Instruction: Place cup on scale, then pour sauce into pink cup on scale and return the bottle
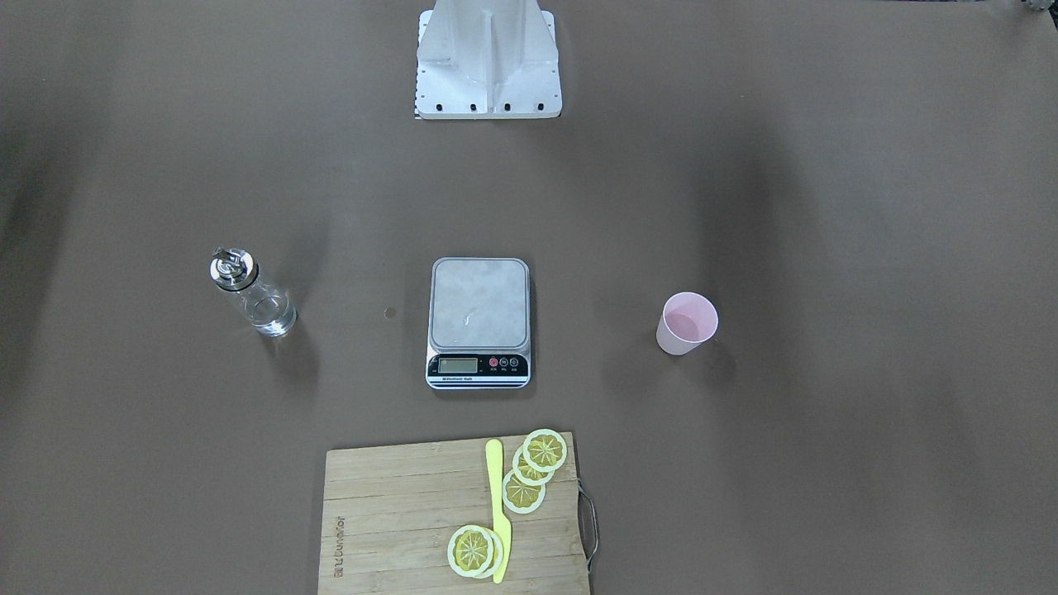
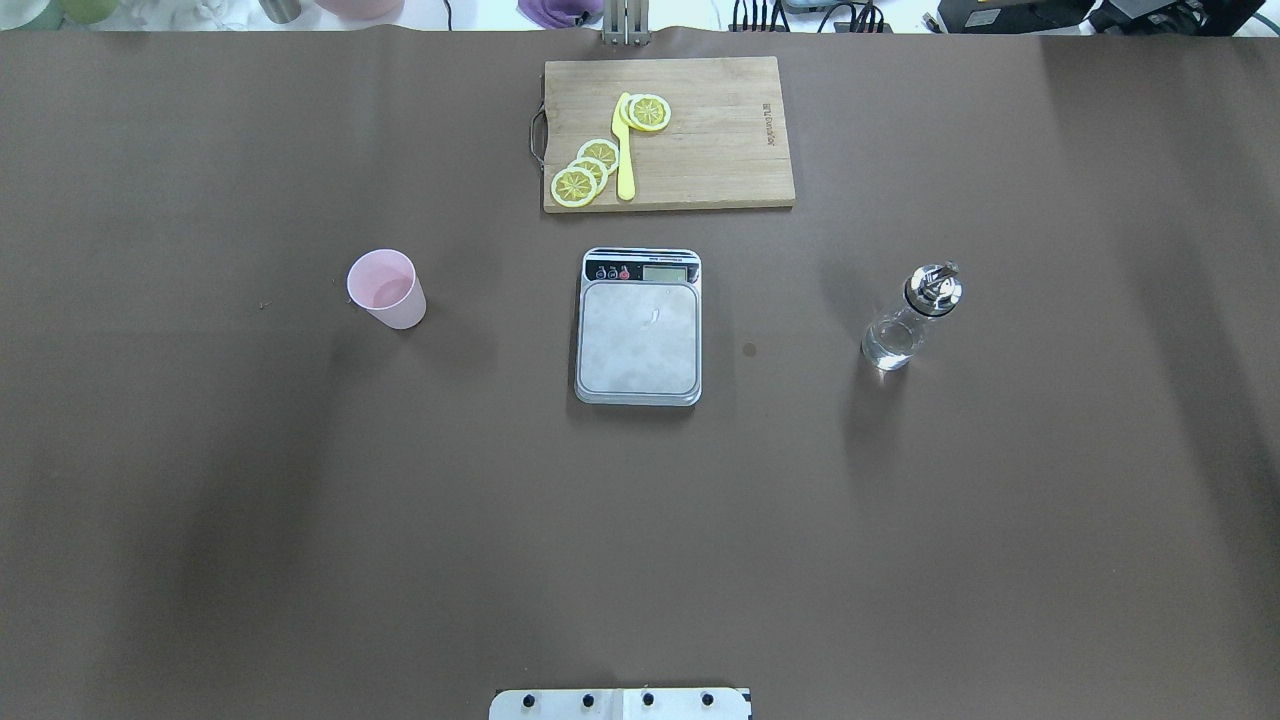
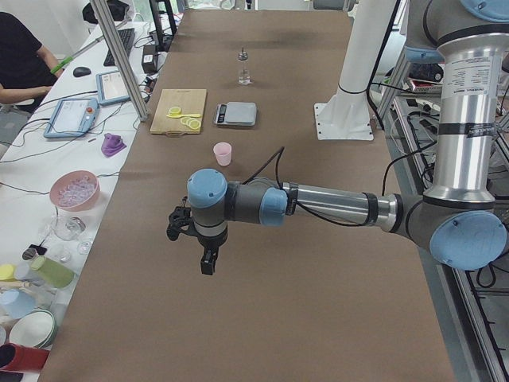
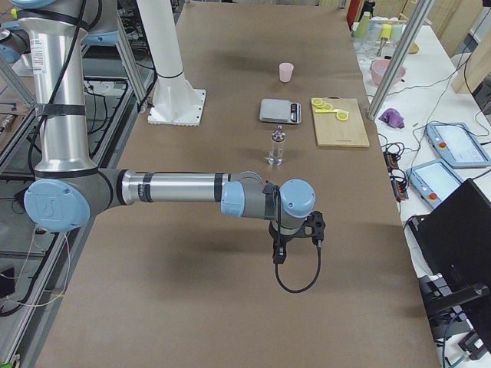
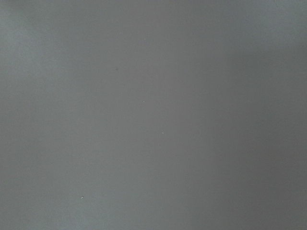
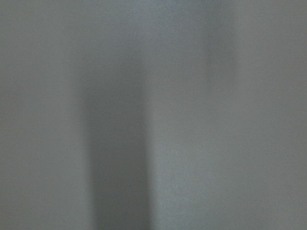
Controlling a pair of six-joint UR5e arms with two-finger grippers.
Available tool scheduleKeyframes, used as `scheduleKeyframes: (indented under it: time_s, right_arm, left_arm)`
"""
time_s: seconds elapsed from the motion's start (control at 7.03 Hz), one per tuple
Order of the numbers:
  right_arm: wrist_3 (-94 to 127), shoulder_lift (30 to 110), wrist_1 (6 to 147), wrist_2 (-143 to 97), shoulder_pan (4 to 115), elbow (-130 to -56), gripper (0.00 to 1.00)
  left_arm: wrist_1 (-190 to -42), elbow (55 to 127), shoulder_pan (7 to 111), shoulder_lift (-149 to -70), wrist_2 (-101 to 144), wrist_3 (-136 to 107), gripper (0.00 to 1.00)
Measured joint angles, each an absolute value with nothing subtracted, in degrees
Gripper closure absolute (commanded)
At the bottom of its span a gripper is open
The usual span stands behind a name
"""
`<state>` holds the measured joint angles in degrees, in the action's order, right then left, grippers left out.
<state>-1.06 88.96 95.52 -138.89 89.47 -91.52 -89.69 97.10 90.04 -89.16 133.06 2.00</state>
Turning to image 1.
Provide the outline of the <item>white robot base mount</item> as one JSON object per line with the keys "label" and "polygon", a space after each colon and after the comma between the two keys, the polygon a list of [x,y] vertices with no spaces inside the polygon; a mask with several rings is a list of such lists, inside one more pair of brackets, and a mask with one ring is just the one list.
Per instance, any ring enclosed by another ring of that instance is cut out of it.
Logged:
{"label": "white robot base mount", "polygon": [[413,114],[529,120],[563,112],[555,16],[536,1],[437,1],[417,28]]}

